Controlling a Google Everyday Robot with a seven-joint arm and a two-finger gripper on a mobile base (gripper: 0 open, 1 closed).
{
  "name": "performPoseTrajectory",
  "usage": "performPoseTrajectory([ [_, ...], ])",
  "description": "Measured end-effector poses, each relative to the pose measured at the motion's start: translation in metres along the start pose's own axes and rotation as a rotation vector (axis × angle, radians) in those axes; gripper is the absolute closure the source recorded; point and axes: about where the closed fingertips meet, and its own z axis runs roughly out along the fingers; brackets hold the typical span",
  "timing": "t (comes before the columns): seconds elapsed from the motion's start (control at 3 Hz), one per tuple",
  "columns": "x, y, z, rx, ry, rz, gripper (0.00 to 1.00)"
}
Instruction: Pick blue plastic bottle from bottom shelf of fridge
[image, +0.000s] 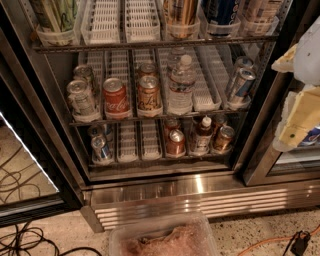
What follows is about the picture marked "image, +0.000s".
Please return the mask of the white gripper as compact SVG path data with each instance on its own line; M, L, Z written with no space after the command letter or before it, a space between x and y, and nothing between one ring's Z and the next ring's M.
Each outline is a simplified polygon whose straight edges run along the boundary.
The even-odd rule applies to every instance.
M293 45L272 65L281 73L293 72L297 45ZM290 91L275 131L272 146L280 152L295 149L308 132L320 123L320 86L305 85L300 92Z

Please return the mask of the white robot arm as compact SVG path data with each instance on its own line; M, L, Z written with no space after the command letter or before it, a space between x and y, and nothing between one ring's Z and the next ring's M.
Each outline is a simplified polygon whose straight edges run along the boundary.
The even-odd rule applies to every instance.
M292 72L304 84L300 92L286 97L272 142L275 150L286 152L296 148L320 122L320 17L271 68Z

